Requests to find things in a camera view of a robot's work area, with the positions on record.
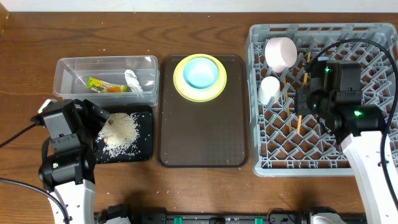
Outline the yellow green snack wrapper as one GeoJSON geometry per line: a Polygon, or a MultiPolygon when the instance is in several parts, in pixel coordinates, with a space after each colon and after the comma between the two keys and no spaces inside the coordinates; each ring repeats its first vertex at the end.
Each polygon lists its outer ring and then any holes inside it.
{"type": "Polygon", "coordinates": [[[97,93],[119,93],[127,91],[127,85],[117,85],[93,77],[88,78],[85,87],[97,93]]]}

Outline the white tissue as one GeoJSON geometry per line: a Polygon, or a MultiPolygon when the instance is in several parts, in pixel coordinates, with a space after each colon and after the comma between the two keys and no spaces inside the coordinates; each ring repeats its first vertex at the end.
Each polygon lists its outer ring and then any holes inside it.
{"type": "Polygon", "coordinates": [[[126,70],[124,75],[130,91],[132,93],[138,94],[139,96],[143,96],[143,90],[139,84],[136,74],[132,70],[126,70]]]}

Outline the yellow plate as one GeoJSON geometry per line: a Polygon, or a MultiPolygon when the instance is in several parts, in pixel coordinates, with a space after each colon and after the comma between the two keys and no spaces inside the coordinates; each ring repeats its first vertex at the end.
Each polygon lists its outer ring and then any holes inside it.
{"type": "Polygon", "coordinates": [[[183,58],[177,64],[173,75],[174,86],[177,92],[184,98],[199,103],[213,100],[219,96],[226,87],[227,79],[227,73],[224,65],[214,56],[207,54],[193,54],[183,58]],[[201,90],[189,86],[183,77],[184,66],[186,66],[189,60],[198,57],[204,57],[214,61],[219,71],[217,81],[212,86],[201,90]]]}

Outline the white bowl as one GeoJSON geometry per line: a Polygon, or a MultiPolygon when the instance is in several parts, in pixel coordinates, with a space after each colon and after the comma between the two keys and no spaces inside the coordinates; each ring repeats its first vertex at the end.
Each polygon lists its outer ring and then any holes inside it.
{"type": "Polygon", "coordinates": [[[268,66],[276,73],[295,65],[298,57],[297,48],[288,37],[274,37],[265,46],[265,59],[268,66]]]}

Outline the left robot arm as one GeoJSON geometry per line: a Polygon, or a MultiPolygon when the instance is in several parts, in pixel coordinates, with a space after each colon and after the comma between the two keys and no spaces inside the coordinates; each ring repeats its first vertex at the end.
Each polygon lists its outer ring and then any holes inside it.
{"type": "Polygon", "coordinates": [[[96,137],[109,113],[89,100],[47,99],[31,120],[47,128],[39,179],[55,223],[94,223],[96,137]]]}

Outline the rice pile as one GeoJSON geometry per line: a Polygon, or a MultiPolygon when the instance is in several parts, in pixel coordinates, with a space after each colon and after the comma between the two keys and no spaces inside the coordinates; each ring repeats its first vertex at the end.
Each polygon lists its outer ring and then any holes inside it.
{"type": "Polygon", "coordinates": [[[98,133],[97,141],[103,140],[103,151],[110,157],[135,156],[139,125],[135,114],[113,113],[98,133]]]}

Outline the pale green cup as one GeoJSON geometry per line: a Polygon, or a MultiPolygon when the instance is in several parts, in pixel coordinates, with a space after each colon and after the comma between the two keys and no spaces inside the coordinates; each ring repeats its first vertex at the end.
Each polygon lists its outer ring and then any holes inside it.
{"type": "Polygon", "coordinates": [[[257,91],[257,97],[260,103],[268,105],[271,99],[278,100],[280,96],[280,81],[274,76],[265,77],[257,91]]]}

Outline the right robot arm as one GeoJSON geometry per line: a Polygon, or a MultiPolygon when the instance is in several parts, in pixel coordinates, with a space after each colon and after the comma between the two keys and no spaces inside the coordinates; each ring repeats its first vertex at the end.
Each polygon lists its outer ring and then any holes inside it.
{"type": "Polygon", "coordinates": [[[397,223],[397,171],[390,160],[387,124],[360,91],[303,86],[295,94],[298,115],[315,114],[336,139],[351,166],[368,223],[397,223]]]}

